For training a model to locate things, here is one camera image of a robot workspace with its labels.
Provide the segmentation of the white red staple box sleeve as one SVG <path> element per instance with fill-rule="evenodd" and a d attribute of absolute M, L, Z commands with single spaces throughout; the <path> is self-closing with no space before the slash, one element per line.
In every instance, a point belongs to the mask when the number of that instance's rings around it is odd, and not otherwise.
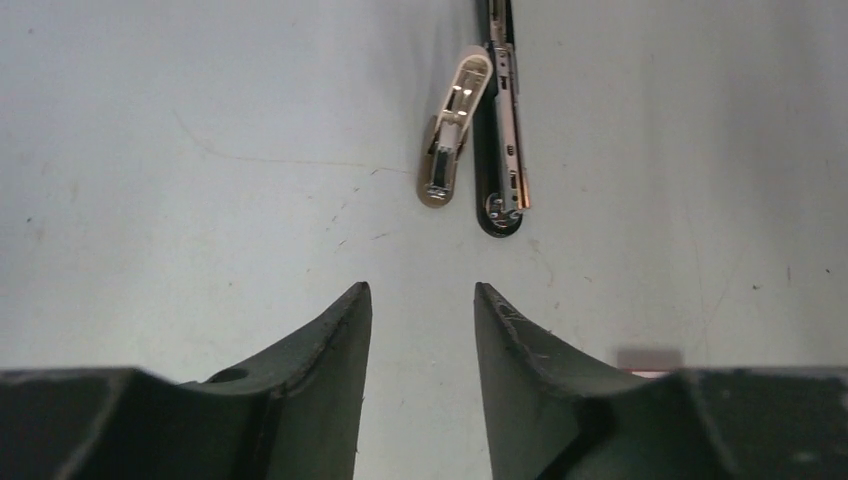
<path fill-rule="evenodd" d="M 676 348 L 622 348 L 616 352 L 616 366 L 633 375 L 656 379 L 685 365 L 683 353 Z"/>

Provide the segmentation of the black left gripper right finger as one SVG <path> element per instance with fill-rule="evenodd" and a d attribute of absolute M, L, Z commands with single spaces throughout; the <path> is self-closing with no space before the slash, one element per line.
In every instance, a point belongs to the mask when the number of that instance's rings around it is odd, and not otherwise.
<path fill-rule="evenodd" d="M 847 371 L 678 369 L 645 378 L 475 287 L 496 479 L 843 479 Z"/>

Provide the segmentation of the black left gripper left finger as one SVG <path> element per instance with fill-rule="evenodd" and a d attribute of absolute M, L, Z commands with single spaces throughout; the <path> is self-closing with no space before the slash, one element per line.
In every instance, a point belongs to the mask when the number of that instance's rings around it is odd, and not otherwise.
<path fill-rule="evenodd" d="M 5 479 L 349 479 L 372 328 L 367 283 L 203 382 L 136 367 L 5 370 Z"/>

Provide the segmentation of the beige stapler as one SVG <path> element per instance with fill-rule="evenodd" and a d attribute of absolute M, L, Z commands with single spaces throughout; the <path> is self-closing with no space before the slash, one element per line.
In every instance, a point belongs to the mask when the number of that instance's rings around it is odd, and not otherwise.
<path fill-rule="evenodd" d="M 453 198 L 459 157 L 494 67 L 487 50 L 469 45 L 460 54 L 439 110 L 424 131 L 416 192 L 429 208 Z"/>

